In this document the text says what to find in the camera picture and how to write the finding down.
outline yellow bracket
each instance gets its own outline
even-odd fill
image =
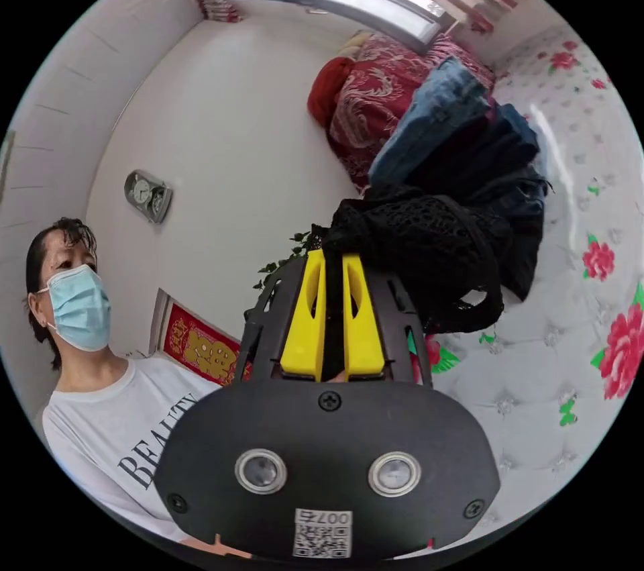
[[[378,376],[384,368],[384,355],[371,296],[357,254],[342,258],[342,286],[344,367],[347,377]],[[358,308],[355,316],[352,298]]]
[[[280,365],[286,374],[322,378],[327,289],[322,249],[310,251]]]

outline screw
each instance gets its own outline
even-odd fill
[[[470,502],[463,512],[465,519],[474,519],[475,517],[478,517],[483,512],[484,506],[485,502],[482,499],[475,499]]]
[[[317,400],[318,405],[326,412],[333,412],[342,405],[342,399],[337,392],[322,392],[320,398]]]
[[[175,492],[168,495],[168,503],[175,513],[186,513],[188,511],[188,504],[186,501]]]

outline green plant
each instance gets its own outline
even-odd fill
[[[258,274],[266,274],[266,276],[260,280],[257,284],[253,285],[253,289],[259,289],[260,291],[264,289],[269,278],[272,276],[273,272],[277,271],[281,266],[285,265],[287,262],[290,262],[293,258],[298,256],[305,255],[307,238],[310,234],[310,231],[306,233],[295,233],[292,238],[293,242],[297,244],[290,250],[290,256],[284,260],[278,260],[277,262],[269,262],[265,267],[259,269]]]

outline red blanket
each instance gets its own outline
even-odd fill
[[[492,90],[493,72],[447,35],[439,34],[425,57],[384,34],[374,34],[364,44],[327,128],[331,148],[359,190],[367,185],[369,167],[409,108],[413,93],[448,56],[457,57]]]

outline clock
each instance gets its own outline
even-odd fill
[[[168,213],[172,189],[144,170],[133,170],[125,180],[125,199],[149,222],[161,224]]]

